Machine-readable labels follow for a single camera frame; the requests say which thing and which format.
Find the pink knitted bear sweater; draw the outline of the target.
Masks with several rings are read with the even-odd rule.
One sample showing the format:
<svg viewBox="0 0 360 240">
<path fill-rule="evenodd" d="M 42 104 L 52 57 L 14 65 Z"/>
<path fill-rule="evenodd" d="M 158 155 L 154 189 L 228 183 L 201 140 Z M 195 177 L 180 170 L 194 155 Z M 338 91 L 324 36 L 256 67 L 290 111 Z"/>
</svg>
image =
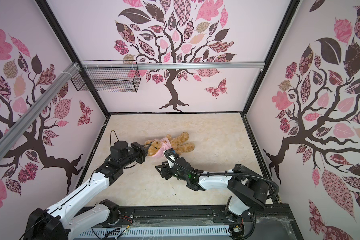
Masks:
<svg viewBox="0 0 360 240">
<path fill-rule="evenodd" d="M 153 150 L 152 157 L 153 158 L 161 158 L 164 156 L 165 151 L 172 148 L 172 145 L 170 143 L 170 140 L 165 137 L 161 140 L 155 139 L 153 142 L 151 142 L 151 147 Z"/>
</svg>

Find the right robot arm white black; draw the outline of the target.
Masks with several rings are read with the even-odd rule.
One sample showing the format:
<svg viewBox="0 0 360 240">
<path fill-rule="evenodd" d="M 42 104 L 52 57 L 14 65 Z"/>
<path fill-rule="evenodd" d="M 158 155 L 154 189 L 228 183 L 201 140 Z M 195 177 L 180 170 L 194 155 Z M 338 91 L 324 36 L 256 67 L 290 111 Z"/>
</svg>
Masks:
<svg viewBox="0 0 360 240">
<path fill-rule="evenodd" d="M 163 179 L 174 177 L 185 181 L 186 187 L 195 192 L 215 189 L 230 191 L 232 195 L 223 211 L 223 216 L 230 222 L 237 221 L 250 209 L 265 209 L 270 183 L 243 165 L 237 164 L 232 170 L 223 173 L 210 173 L 197 170 L 184 158 L 179 158 L 162 162 L 155 168 Z"/>
</svg>

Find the brown teddy bear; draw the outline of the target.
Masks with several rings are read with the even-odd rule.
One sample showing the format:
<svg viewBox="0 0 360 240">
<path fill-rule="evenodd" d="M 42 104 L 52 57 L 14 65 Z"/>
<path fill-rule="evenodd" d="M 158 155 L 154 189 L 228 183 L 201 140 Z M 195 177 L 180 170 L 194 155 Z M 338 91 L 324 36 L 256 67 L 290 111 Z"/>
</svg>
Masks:
<svg viewBox="0 0 360 240">
<path fill-rule="evenodd" d="M 189 133 L 183 132 L 178 137 L 173 138 L 167 135 L 162 139 L 153 139 L 145 142 L 149 145 L 148 156 L 151 158 L 164 157 L 165 151 L 173 149 L 178 155 L 190 153 L 195 149 L 195 144 L 189 142 Z"/>
</svg>

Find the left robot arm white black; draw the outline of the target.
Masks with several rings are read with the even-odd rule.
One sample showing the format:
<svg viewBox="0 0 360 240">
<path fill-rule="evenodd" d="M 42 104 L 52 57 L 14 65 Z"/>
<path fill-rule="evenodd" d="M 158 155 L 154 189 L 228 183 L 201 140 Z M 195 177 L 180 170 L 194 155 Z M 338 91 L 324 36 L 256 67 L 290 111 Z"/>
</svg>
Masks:
<svg viewBox="0 0 360 240">
<path fill-rule="evenodd" d="M 33 211 L 28 219 L 22 240 L 73 240 L 86 230 L 98 225 L 119 222 L 119 206 L 103 200 L 80 214 L 80 210 L 96 195 L 111 186 L 130 164 L 142 164 L 150 145 L 128 144 L 117 141 L 110 147 L 110 155 L 91 174 L 91 177 L 62 200 L 46 210 Z"/>
</svg>

